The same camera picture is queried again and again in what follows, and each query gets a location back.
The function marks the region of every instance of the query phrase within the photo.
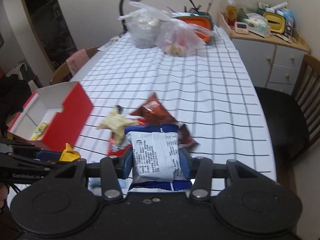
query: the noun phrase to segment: wooden chair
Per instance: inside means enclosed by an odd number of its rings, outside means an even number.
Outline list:
[[[99,47],[92,47],[90,49],[86,49],[85,52],[87,53],[89,58],[92,58],[98,52],[98,48]],[[61,83],[69,75],[71,75],[71,73],[68,64],[65,62],[53,73],[50,84],[53,85]]]
[[[320,138],[320,61],[305,55],[291,96],[256,87],[274,152],[297,159]]]

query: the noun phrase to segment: dining table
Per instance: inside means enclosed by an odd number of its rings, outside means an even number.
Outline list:
[[[184,57],[158,47],[138,49],[126,33],[108,42],[72,81],[80,82],[94,105],[74,147],[87,163],[108,154],[111,131],[97,126],[113,107],[121,105],[123,116],[132,119],[129,113],[155,92],[198,143],[189,151],[192,157],[222,164],[236,159],[276,181],[270,134],[257,93],[238,51],[217,26],[210,42]],[[132,173],[122,189],[124,196],[131,182]],[[212,179],[212,196],[224,188],[224,179]]]

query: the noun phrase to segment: bottle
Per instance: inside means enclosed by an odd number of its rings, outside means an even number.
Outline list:
[[[226,6],[226,21],[229,26],[234,27],[237,20],[237,7],[236,2],[233,0],[227,0]]]

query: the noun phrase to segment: chair seat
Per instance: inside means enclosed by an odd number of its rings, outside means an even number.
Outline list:
[[[289,149],[295,155],[309,141],[306,119],[295,99],[285,93],[255,87],[265,114],[274,150]]]

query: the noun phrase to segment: pink towel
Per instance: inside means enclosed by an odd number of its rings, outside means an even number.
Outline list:
[[[66,62],[70,69],[71,74],[74,76],[83,66],[89,61],[89,57],[85,52],[85,49],[81,49],[74,54],[72,54],[69,58],[67,58]]]

